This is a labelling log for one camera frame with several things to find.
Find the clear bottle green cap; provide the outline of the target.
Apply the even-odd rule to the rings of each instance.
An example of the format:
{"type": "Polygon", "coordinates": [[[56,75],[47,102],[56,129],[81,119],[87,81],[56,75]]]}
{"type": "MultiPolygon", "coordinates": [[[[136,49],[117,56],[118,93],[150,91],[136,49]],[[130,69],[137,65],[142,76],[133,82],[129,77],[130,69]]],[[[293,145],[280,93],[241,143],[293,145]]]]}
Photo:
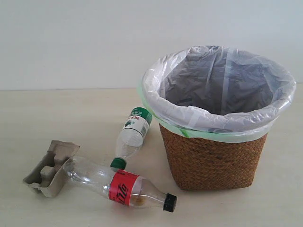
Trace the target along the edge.
{"type": "Polygon", "coordinates": [[[151,122],[152,114],[147,109],[136,107],[131,111],[118,135],[111,168],[125,169],[128,159],[141,149],[151,122]]]}

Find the white plastic trash bag liner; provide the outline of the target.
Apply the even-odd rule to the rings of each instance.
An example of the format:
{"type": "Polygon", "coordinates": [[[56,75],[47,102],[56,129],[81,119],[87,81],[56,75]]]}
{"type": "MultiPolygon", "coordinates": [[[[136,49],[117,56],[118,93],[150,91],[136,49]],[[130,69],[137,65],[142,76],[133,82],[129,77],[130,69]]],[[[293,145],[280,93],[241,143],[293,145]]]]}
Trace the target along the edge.
{"type": "Polygon", "coordinates": [[[194,46],[160,58],[141,86],[147,105],[169,124],[240,133],[273,122],[290,105],[296,82],[266,57],[194,46]]]}

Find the grey cardboard pulp tray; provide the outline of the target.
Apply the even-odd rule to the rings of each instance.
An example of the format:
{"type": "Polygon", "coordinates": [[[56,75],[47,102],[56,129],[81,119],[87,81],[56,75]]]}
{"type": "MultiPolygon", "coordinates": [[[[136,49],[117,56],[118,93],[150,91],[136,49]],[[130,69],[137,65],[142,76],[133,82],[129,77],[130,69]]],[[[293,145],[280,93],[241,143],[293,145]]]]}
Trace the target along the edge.
{"type": "Polygon", "coordinates": [[[47,198],[54,198],[67,182],[63,165],[80,149],[79,145],[71,142],[52,140],[46,155],[23,179],[23,184],[35,193],[47,198]]]}

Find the clear cola bottle red label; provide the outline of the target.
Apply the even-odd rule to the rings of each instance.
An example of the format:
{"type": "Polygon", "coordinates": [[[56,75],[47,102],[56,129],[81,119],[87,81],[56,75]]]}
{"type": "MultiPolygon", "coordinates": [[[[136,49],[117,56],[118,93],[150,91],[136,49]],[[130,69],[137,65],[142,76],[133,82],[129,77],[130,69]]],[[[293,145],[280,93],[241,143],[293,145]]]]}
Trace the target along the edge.
{"type": "Polygon", "coordinates": [[[63,166],[69,181],[130,208],[161,207],[174,212],[177,196],[161,192],[150,180],[125,170],[75,156],[63,166]]]}

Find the green plastic bag liner edge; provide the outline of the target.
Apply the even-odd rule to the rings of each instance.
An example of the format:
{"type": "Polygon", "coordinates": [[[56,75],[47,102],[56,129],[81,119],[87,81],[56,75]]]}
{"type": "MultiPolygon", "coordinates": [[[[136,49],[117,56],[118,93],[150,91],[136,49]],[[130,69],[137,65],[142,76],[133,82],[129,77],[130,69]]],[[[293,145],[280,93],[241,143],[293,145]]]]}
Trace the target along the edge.
{"type": "Polygon", "coordinates": [[[256,132],[248,132],[248,134],[239,134],[239,133],[231,133],[231,132],[219,132],[216,133],[214,131],[195,131],[190,130],[186,128],[182,128],[179,126],[170,125],[167,122],[160,119],[153,110],[149,107],[147,104],[147,101],[145,100],[145,97],[143,95],[143,89],[141,86],[141,82],[138,82],[137,86],[137,92],[139,94],[139,97],[141,99],[141,102],[154,118],[157,119],[158,123],[163,126],[165,129],[169,130],[170,132],[177,134],[179,136],[182,136],[184,138],[202,138],[207,140],[213,140],[217,142],[223,142],[223,143],[242,143],[242,142],[249,142],[254,141],[257,139],[260,139],[264,135],[267,135],[270,128],[272,127],[274,122],[271,122],[268,125],[265,125],[261,128],[258,128],[256,132]]]}

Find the brown woven wicker basket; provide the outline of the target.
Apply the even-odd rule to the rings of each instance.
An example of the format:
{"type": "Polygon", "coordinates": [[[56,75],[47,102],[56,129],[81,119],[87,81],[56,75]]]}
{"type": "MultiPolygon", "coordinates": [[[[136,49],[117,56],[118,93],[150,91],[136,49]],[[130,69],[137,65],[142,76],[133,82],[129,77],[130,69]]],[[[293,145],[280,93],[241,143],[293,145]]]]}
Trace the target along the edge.
{"type": "Polygon", "coordinates": [[[266,135],[249,142],[224,143],[185,138],[163,126],[170,171],[185,191],[228,190],[251,186],[266,142],[266,135]]]}

